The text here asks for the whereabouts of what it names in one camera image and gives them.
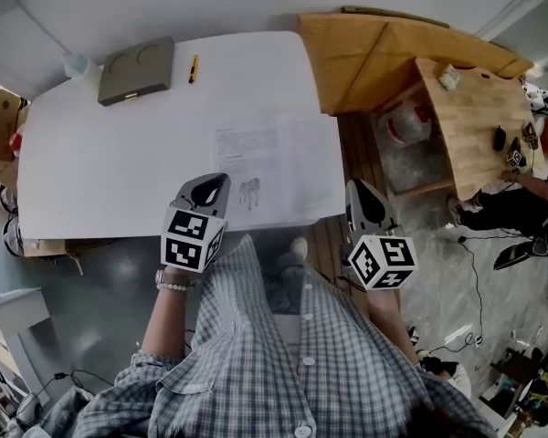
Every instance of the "gray box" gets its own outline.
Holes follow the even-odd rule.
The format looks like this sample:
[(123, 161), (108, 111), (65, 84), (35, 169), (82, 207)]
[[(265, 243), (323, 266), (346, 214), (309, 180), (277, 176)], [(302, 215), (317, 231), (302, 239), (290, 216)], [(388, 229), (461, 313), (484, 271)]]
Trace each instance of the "gray box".
[(120, 50), (106, 58), (98, 102), (109, 106), (171, 87), (174, 42), (161, 37)]

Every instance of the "sheet of paper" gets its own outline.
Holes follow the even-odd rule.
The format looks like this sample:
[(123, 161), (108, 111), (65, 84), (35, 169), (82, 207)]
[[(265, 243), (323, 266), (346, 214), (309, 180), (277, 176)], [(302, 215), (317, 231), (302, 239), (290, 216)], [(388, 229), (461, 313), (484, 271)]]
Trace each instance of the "sheet of paper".
[(309, 224), (344, 213), (341, 146), (331, 117), (264, 115), (218, 129), (212, 162), (232, 182), (228, 230)]

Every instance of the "wrist watch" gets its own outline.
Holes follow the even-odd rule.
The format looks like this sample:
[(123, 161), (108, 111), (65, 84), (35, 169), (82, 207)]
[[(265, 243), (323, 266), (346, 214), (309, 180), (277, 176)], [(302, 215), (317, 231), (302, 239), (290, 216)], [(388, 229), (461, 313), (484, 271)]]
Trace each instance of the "wrist watch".
[(179, 286), (187, 287), (189, 285), (189, 276), (184, 272), (166, 271), (166, 269), (159, 269), (156, 271), (156, 277), (154, 278), (156, 285), (159, 284), (175, 284)]

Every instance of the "printed animal illustration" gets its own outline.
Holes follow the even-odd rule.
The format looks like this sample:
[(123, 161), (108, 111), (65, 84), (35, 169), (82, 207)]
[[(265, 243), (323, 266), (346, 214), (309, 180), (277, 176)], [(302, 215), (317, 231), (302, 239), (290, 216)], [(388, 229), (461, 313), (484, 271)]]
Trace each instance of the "printed animal illustration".
[(258, 206), (259, 198), (259, 178), (248, 180), (239, 185), (239, 203), (242, 200), (244, 203), (248, 203), (248, 211), (252, 210), (252, 201), (254, 206)]

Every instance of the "plaid shirt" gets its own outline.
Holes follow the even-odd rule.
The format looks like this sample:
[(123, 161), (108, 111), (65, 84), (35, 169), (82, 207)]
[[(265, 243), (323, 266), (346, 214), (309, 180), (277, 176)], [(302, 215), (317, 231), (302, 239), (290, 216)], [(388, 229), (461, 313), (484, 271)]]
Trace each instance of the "plaid shirt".
[(129, 433), (140, 424), (149, 436), (392, 437), (406, 434), (419, 402), (495, 436), (465, 396), (415, 368), (350, 297), (311, 269), (297, 371), (251, 239), (207, 272), (190, 355), (175, 362), (135, 354), (115, 386), (81, 413), (76, 436)]

